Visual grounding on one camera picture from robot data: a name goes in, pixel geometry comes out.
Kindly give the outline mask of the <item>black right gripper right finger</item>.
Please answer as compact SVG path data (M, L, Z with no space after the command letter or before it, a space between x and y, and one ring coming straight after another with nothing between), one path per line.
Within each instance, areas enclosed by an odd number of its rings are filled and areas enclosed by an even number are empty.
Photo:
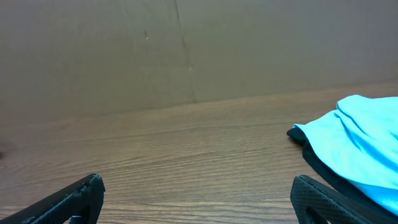
M294 178L290 201L300 224L397 224L306 175Z

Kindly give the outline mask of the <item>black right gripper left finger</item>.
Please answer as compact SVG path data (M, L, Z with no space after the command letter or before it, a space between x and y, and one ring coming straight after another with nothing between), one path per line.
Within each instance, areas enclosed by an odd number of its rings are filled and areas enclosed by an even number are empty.
M1 220L1 224L96 224L104 203L105 187L90 174L33 205Z

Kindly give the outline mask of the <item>light blue t-shirt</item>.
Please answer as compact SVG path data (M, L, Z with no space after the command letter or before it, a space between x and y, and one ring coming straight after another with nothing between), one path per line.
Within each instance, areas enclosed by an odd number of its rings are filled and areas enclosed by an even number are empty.
M397 214L397 97L347 96L335 110L293 127L324 165Z

